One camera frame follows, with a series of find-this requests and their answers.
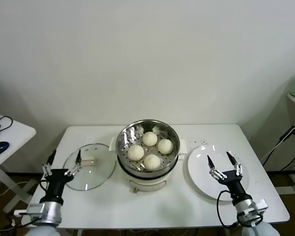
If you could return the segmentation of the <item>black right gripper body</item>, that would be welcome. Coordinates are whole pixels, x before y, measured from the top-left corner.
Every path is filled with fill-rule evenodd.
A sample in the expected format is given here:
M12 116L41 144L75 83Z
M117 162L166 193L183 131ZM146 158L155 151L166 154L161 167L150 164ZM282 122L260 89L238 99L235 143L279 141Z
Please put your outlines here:
M224 179L220 180L220 184L227 186L231 198L233 201L244 201L251 199L251 196L247 194L241 185L242 176L236 174L235 170L223 172L226 176Z

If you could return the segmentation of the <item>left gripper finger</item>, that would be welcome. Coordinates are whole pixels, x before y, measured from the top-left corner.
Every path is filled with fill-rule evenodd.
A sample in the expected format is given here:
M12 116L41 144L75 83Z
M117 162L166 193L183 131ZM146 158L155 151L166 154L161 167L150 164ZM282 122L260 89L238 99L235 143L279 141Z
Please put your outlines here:
M68 169L64 175L65 176L73 176L81 167L81 150L78 151L78 154L77 154L77 157L76 157L76 160L75 160L75 164L74 166L71 168L71 169Z
M43 175L51 176L52 175L52 163L54 161L57 150L55 149L51 155L48 157L47 163L42 165Z

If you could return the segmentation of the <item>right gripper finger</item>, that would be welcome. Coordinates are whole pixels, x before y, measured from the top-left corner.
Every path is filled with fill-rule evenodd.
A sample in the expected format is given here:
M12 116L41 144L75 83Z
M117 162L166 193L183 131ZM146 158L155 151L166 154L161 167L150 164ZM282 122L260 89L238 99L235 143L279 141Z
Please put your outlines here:
M236 159L227 151L226 152L231 164L233 165L234 167L234 170L236 172L236 175L237 176L243 176L243 170L242 170L242 165L240 162L237 162Z
M209 166L209 174L216 180L224 180L224 174L215 168L215 165L213 164L213 161L211 160L209 155L207 155L207 160Z

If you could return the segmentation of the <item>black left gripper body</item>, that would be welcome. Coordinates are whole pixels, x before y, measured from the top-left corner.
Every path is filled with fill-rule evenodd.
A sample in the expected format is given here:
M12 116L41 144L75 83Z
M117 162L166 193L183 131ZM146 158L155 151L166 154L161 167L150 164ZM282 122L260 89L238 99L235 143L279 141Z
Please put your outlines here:
M52 175L45 177L45 179L40 182L47 183L46 188L40 185L45 192L45 196L40 199L41 203L56 202L63 204L62 194L64 187L68 182L73 180L73 176L64 175L67 170L68 169L52 169Z

